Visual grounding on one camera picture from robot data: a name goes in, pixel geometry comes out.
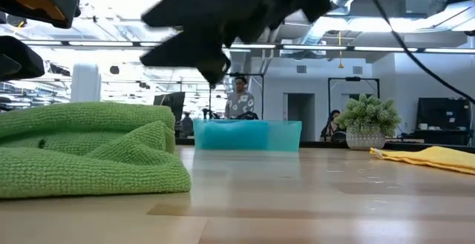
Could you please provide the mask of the green microfiber towel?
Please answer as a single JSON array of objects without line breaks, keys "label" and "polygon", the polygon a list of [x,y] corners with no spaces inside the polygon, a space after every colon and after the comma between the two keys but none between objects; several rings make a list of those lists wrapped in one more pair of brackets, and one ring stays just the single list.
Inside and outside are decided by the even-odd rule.
[{"label": "green microfiber towel", "polygon": [[183,193],[166,106],[74,102],[0,113],[0,199]]}]

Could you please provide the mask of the teal translucent plastic basket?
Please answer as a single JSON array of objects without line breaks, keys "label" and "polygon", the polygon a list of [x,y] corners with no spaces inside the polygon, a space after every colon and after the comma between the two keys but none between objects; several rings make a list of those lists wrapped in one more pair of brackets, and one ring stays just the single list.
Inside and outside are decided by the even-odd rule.
[{"label": "teal translucent plastic basket", "polygon": [[300,121],[261,121],[269,123],[268,146],[265,150],[251,151],[298,151],[302,127]]}]

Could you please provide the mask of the yellow microfiber towel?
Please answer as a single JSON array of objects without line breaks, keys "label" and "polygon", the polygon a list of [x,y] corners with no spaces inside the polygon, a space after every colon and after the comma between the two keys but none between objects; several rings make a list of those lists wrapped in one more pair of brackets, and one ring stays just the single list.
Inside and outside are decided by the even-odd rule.
[{"label": "yellow microfiber towel", "polygon": [[475,154],[451,148],[434,146],[422,151],[383,151],[371,148],[370,153],[378,159],[475,175]]}]

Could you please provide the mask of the black ceiling dome lamp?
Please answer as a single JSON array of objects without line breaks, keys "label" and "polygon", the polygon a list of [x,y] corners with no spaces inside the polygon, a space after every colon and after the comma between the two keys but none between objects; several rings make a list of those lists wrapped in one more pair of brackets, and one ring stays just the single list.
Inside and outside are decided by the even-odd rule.
[{"label": "black ceiling dome lamp", "polygon": [[25,27],[27,25],[27,19],[19,16],[8,14],[6,16],[6,22],[14,27]]}]

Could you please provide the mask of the white building pillar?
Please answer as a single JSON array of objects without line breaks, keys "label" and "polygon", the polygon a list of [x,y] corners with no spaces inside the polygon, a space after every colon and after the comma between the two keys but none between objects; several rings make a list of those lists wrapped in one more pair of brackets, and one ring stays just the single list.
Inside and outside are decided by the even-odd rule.
[{"label": "white building pillar", "polygon": [[71,76],[71,102],[99,102],[101,84],[101,73],[97,64],[75,64]]}]

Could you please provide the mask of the black background computer monitor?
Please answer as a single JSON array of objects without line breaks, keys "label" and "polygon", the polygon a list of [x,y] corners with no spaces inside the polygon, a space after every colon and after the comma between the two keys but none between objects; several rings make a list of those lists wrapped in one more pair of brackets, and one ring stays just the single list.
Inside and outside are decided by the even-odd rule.
[{"label": "black background computer monitor", "polygon": [[171,112],[175,116],[175,121],[182,119],[183,107],[185,102],[185,92],[167,93],[154,97],[153,105],[163,105],[171,108]]}]

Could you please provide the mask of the person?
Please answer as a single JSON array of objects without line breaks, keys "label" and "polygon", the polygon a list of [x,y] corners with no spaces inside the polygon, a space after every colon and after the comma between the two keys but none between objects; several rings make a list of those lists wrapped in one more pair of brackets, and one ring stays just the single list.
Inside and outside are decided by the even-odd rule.
[{"label": "person", "polygon": [[247,80],[243,76],[235,78],[235,89],[228,95],[226,102],[226,119],[238,119],[244,114],[254,113],[255,99],[246,86]]},{"label": "person", "polygon": [[327,119],[327,123],[321,131],[320,140],[323,142],[345,142],[346,131],[341,129],[336,118],[341,114],[339,110],[333,110]]}]

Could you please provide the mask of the grey door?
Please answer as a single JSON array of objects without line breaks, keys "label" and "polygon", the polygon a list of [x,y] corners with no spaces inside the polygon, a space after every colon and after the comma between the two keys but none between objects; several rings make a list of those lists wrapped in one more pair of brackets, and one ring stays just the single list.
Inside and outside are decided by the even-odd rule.
[{"label": "grey door", "polygon": [[311,93],[285,93],[283,118],[301,122],[301,141],[315,140],[315,95]]}]

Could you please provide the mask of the artificial green potted plant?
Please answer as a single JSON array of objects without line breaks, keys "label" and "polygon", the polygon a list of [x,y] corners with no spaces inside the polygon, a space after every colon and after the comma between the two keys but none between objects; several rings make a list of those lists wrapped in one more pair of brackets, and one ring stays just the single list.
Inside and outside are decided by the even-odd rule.
[{"label": "artificial green potted plant", "polygon": [[358,99],[348,100],[335,122],[346,132],[350,149],[369,151],[384,147],[386,138],[395,135],[401,118],[392,99],[381,101],[362,93]]}]

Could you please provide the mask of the black storage cabinet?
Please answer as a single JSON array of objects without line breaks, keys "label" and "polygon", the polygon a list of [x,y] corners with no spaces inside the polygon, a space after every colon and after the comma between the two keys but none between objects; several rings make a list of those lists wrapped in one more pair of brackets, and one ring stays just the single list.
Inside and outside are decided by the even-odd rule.
[{"label": "black storage cabinet", "polygon": [[[419,130],[427,123],[426,131]],[[468,145],[471,131],[471,107],[467,99],[419,98],[413,135],[427,144]]]}]

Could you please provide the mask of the black background stand frame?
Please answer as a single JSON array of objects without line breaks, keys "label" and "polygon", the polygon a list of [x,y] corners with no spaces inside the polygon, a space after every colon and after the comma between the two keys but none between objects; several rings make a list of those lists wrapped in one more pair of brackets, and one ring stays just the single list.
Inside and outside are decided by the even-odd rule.
[{"label": "black background stand frame", "polygon": [[254,94],[255,92],[249,92],[249,90],[253,90],[253,85],[257,86],[260,89],[260,96],[258,97],[258,103],[260,104],[260,107],[258,110],[260,113],[257,115],[257,118],[263,118],[264,115],[264,88],[265,88],[265,82],[264,82],[264,75],[261,73],[226,73],[224,78],[219,81],[217,84],[210,85],[210,90],[214,90],[217,85],[224,85],[225,86],[225,91],[227,94],[227,100],[229,100],[229,97],[232,94],[235,94],[238,89],[235,87],[236,86],[236,81],[238,83],[243,83],[243,91],[244,93],[249,96],[251,95],[251,99],[248,100],[246,103],[251,102],[251,110],[250,113],[256,114],[255,111],[255,98]]},{"label": "black background stand frame", "polygon": [[338,80],[338,81],[345,81],[345,82],[361,82],[361,81],[365,81],[366,83],[368,83],[369,81],[374,81],[376,83],[376,87],[373,88],[373,90],[376,92],[376,97],[378,99],[381,98],[381,92],[380,92],[380,79],[377,79],[377,78],[364,78],[364,77],[359,77],[359,76],[348,76],[348,77],[329,77],[327,78],[327,110],[328,110],[328,114],[330,115],[331,114],[331,111],[332,111],[332,106],[331,106],[331,90],[332,90],[332,87],[331,87],[331,81],[332,80]]}]

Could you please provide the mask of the black aluminium table frame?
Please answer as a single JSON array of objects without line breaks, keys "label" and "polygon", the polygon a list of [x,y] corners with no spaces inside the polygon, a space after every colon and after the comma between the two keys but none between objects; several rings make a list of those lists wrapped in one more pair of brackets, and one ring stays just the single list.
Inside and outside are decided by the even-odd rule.
[{"label": "black aluminium table frame", "polygon": [[[194,145],[194,139],[175,139],[176,145]],[[339,148],[349,149],[345,142],[300,142],[300,148]],[[389,151],[422,151],[432,147],[430,144],[409,143],[409,142],[387,142],[384,150]],[[458,151],[475,154],[475,147],[466,145],[442,145],[443,148],[450,148]]]}]

